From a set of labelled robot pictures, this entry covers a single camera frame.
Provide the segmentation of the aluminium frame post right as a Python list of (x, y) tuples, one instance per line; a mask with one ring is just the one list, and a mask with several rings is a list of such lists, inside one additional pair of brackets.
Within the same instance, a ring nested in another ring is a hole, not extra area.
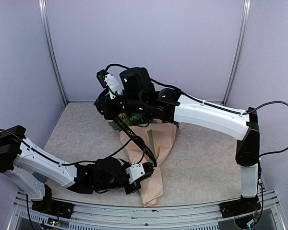
[(236, 45), (233, 64), (232, 64), (231, 71), (230, 71), (228, 85), (226, 87), (226, 91), (225, 91), (223, 101), (222, 101), (223, 105), (228, 104), (228, 101), (230, 99), (230, 95), (231, 95), (233, 87), (234, 87), (234, 82), (235, 82), (235, 79), (237, 76), (240, 58), (241, 58), (242, 51), (243, 51), (245, 35), (246, 35), (246, 31), (247, 31), (247, 26), (248, 26), (248, 20), (249, 20), (250, 9), (251, 9), (251, 2), (252, 2), (251, 0), (245, 0), (243, 2), (243, 11), (242, 11), (242, 16), (241, 16), (238, 41), (237, 41), (237, 45)]

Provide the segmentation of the yellow fake flower stem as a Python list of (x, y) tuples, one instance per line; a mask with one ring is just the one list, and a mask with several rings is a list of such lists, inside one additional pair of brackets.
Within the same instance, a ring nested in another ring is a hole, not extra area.
[[(139, 118), (135, 115), (126, 115), (126, 114), (120, 114), (119, 118), (127, 125), (127, 126), (134, 126), (137, 125), (139, 122)], [(121, 128), (114, 122), (110, 121), (108, 122), (108, 125), (112, 127), (115, 131), (121, 131)]]

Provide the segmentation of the aluminium frame post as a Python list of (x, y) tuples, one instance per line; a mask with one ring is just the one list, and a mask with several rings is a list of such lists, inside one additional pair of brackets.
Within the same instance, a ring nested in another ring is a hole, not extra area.
[(49, 25), (49, 20), (48, 20), (46, 1), (39, 0), (38, 5), (39, 5), (40, 16), (41, 16), (41, 20), (42, 20), (42, 24), (44, 28), (44, 34), (46, 38), (50, 62), (51, 62), (53, 72), (54, 72), (55, 81), (56, 81), (56, 84), (60, 93), (62, 103), (66, 107), (67, 104), (69, 103), (69, 100), (68, 100), (68, 97), (67, 97), (64, 85), (63, 85), (63, 81), (60, 75), (60, 70), (59, 70), (59, 66), (57, 63), (56, 55), (55, 55), (55, 49), (54, 49), (53, 42), (52, 42), (51, 30), (50, 30), (50, 25)]
[(231, 71), (230, 71), (228, 85), (226, 87), (226, 91), (225, 91), (223, 101), (222, 101), (223, 105), (228, 104), (228, 101), (230, 99), (230, 95), (231, 95), (233, 87), (234, 87), (234, 82), (235, 82), (235, 79), (237, 76), (240, 58), (241, 58), (242, 51), (243, 51), (245, 35), (246, 35), (246, 31), (247, 31), (247, 26), (248, 26), (248, 20), (249, 20), (250, 9), (251, 9), (251, 2), (252, 2), (251, 0), (245, 0), (243, 2), (243, 11), (242, 11), (242, 16), (241, 16), (238, 41), (237, 41), (237, 45), (236, 45), (233, 64), (232, 64)]

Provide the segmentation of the pink rose stem bunch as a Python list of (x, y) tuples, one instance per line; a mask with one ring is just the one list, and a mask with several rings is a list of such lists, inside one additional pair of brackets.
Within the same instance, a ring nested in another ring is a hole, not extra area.
[(166, 121), (166, 120), (154, 119), (154, 123), (155, 124), (167, 124), (167, 123), (169, 123), (169, 124), (175, 125), (177, 128), (180, 127), (180, 123), (179, 122), (175, 122), (175, 121), (169, 122), (169, 121)]

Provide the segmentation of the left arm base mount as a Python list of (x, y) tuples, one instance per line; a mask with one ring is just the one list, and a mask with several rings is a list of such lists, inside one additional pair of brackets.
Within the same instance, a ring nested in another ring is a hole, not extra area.
[(74, 204), (58, 200), (51, 200), (49, 204), (46, 201), (34, 201), (32, 204), (34, 211), (66, 219), (71, 218), (73, 209)]

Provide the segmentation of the black printed ribbon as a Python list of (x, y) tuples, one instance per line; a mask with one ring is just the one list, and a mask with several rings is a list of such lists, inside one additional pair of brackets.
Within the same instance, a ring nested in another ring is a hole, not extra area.
[(156, 158), (150, 148), (145, 144), (144, 140), (140, 136), (136, 135), (118, 116), (114, 117), (112, 120), (143, 151), (143, 153), (149, 157), (153, 162), (153, 165), (156, 167)]

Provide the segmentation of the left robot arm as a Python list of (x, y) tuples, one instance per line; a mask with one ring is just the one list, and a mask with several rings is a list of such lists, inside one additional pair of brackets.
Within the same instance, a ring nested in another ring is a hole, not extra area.
[(35, 145), (25, 132), (22, 126), (0, 129), (0, 173), (12, 178), (47, 213), (53, 213), (58, 203), (51, 197), (51, 189), (38, 181), (34, 173), (78, 194), (120, 188), (130, 194), (141, 187), (145, 176), (141, 163), (130, 164), (113, 157), (67, 163)]

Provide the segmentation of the green pink wrapping paper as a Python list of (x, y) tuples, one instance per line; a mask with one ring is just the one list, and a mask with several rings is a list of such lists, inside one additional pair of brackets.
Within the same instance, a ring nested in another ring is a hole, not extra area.
[(172, 123), (156, 123), (150, 124), (148, 127), (131, 126), (130, 129), (144, 140), (156, 158), (157, 166), (154, 173), (140, 182), (141, 189), (139, 190), (143, 206), (152, 207), (163, 195), (160, 166), (174, 145), (178, 128)]

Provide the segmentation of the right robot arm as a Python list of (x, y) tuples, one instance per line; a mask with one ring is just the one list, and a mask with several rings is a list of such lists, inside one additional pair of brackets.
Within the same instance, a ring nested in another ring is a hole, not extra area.
[(227, 109), (194, 98), (168, 84), (156, 91), (157, 81), (150, 78), (143, 67), (124, 68), (119, 80), (107, 69), (99, 71), (96, 77), (103, 87), (95, 101), (97, 110), (106, 120), (117, 124), (151, 160), (155, 159), (152, 151), (121, 120), (120, 114), (144, 114), (167, 122), (198, 125), (235, 138), (235, 160), (241, 171), (241, 198), (236, 202), (236, 209), (245, 213), (254, 206), (258, 190), (260, 137), (255, 111)]

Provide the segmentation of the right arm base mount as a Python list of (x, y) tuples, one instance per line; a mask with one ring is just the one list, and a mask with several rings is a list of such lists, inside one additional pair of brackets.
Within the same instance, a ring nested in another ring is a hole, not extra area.
[(261, 209), (258, 196), (253, 198), (240, 197), (239, 199), (222, 202), (219, 204), (222, 218), (229, 218), (250, 213)]

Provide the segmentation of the aluminium frame post left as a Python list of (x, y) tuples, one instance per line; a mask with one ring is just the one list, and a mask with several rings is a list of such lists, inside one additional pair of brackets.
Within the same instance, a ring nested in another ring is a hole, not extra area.
[(51, 30), (50, 30), (50, 25), (49, 25), (49, 20), (48, 20), (46, 1), (39, 0), (38, 5), (39, 5), (40, 16), (41, 16), (41, 20), (42, 20), (42, 24), (44, 28), (44, 34), (46, 38), (50, 62), (51, 62), (53, 72), (54, 72), (55, 81), (56, 81), (56, 84), (60, 93), (62, 103), (66, 107), (67, 104), (69, 103), (69, 100), (68, 100), (68, 97), (67, 97), (64, 85), (63, 85), (63, 81), (60, 75), (60, 70), (59, 70), (59, 66), (57, 63), (56, 55), (55, 55), (55, 49), (54, 49), (53, 42), (52, 42)]

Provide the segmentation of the aluminium front rail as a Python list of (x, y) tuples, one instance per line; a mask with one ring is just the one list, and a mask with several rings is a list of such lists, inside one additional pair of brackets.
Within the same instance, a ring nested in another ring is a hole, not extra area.
[(225, 218), (220, 202), (150, 208), (73, 202), (71, 217), (60, 218), (58, 225), (51, 226), (48, 220), (54, 216), (27, 210), (26, 203), (24, 192), (19, 191), (5, 230), (29, 230), (31, 223), (53, 230), (235, 230), (235, 220), (248, 216)]

